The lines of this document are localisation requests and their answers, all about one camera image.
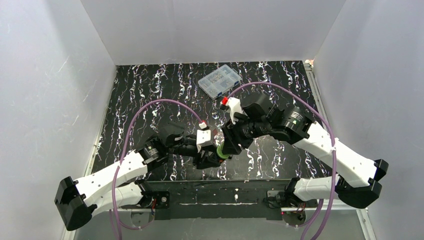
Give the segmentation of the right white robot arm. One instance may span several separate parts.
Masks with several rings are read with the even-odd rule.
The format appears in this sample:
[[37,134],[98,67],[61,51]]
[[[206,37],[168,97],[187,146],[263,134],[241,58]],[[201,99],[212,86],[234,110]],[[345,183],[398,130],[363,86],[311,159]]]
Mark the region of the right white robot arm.
[[220,107],[230,117],[221,128],[224,141],[216,151],[221,159],[239,155],[255,139],[270,136],[305,150],[332,168],[330,177],[293,178],[282,195],[285,199],[306,202],[335,198],[365,209],[380,197],[380,180],[387,174],[389,164],[383,159],[366,158],[332,138],[299,107],[279,108],[264,94],[246,105],[238,98],[225,97]]

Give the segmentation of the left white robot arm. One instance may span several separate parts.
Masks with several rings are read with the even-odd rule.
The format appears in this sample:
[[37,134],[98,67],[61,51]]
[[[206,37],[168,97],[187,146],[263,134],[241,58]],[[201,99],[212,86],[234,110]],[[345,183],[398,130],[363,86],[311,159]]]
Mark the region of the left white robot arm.
[[171,121],[122,161],[84,177],[63,178],[58,184],[54,204],[66,230],[81,228],[92,217],[113,206],[152,206],[161,195],[146,190],[138,181],[130,181],[166,164],[171,155],[192,157],[197,169],[218,167],[223,160],[217,155],[217,133],[215,127],[202,122],[195,134],[186,134],[183,125]]

